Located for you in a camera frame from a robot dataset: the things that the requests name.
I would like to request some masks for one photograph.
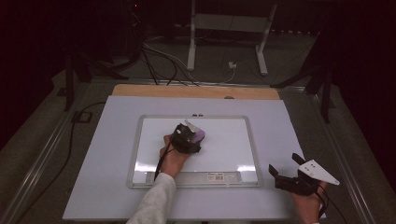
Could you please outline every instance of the whiteboard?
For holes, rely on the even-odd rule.
[[[165,147],[163,137],[171,134],[185,119],[205,132],[201,150],[184,164],[176,178],[178,187],[229,188],[259,187],[262,179],[255,159],[248,118],[148,116],[139,120],[131,158],[127,186],[150,188]]]

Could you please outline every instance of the floor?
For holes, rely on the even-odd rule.
[[[189,81],[192,79],[198,85],[268,88],[269,84],[297,74],[315,43],[315,38],[310,35],[271,33],[264,49],[269,74],[261,76],[254,54],[254,46],[260,39],[257,36],[235,35],[240,35],[237,39],[242,40],[200,38],[195,70],[190,73],[183,70],[183,75],[181,69],[178,69],[170,84],[194,85]],[[182,68],[183,64],[180,61],[187,61],[189,39],[180,36],[169,41],[160,36],[152,36],[145,44],[150,64],[158,73],[155,75],[157,81],[165,85],[174,75],[175,68],[168,59],[150,54],[149,49],[173,55],[169,57],[178,61]],[[124,60],[124,57],[117,58],[117,62]],[[103,106],[95,105],[90,108],[93,114],[90,123],[78,124],[73,128],[70,119],[75,110],[105,101],[118,83],[155,84],[146,61],[142,56],[136,64],[121,71],[121,75],[129,78],[126,81],[114,80],[92,69],[91,83],[77,83],[76,102],[69,113],[64,112],[65,99],[57,96],[58,90],[64,86],[64,72],[54,77],[54,91],[0,152],[0,214],[9,215],[10,210],[7,208],[14,206],[19,208],[19,212],[13,220],[22,217],[18,223],[79,223],[62,220],[62,215]],[[236,63],[236,68],[229,68],[229,62]],[[304,156],[315,159],[341,180],[341,186],[329,187],[329,194],[346,217],[347,223],[394,222],[395,194],[380,171],[358,125],[347,110],[338,88],[332,87],[333,108],[329,111],[331,123],[327,124],[318,114],[320,95],[304,93],[304,86],[308,80],[309,78],[305,78],[284,90],[279,90],[279,95],[290,112],[290,119]],[[69,147],[71,133],[74,138],[73,145]],[[29,174],[37,156],[45,149],[49,151],[49,159],[42,170],[34,170],[39,178],[32,180],[30,185],[35,188],[22,197],[19,190],[22,180]],[[71,159],[67,161],[69,150]],[[55,176],[58,177],[46,189]],[[18,195],[21,203],[13,201]],[[327,216],[321,223],[343,223],[334,206],[329,207]],[[124,220],[81,223],[124,223]],[[296,221],[267,220],[254,223]]]

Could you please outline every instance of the wooden edge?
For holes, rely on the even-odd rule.
[[[119,84],[114,88],[112,95],[217,99],[224,99],[227,97],[249,100],[280,100],[279,94],[275,89],[242,87],[187,87]]]

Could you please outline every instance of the dark background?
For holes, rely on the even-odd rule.
[[[97,15],[97,1],[2,2],[0,147],[52,90],[51,78],[64,70],[65,37],[93,58],[111,61],[112,53],[116,52],[111,48],[117,46],[111,45],[108,34],[115,32],[124,14],[120,10],[121,0],[111,4],[103,2],[108,11],[99,12],[101,16],[107,14],[110,18],[107,22]],[[223,14],[255,16],[268,10],[264,6],[268,4],[263,1],[242,4],[233,1],[240,4],[238,11],[227,8],[226,1],[198,2],[202,4],[197,10],[205,12],[216,13],[214,8],[219,8],[219,4],[223,5],[220,12]],[[142,22],[170,38],[175,34],[175,23],[185,25],[190,20],[190,1],[151,0],[140,6],[144,7],[139,11]],[[349,110],[395,189],[394,27],[396,5],[393,2],[281,1],[272,28],[277,33],[293,31],[318,35],[320,32],[307,62],[310,65],[334,64],[333,84],[340,87]]]

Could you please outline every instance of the forearm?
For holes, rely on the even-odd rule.
[[[134,216],[128,220],[127,224],[166,223],[175,192],[174,178],[164,173],[159,174],[152,188],[146,193]]]

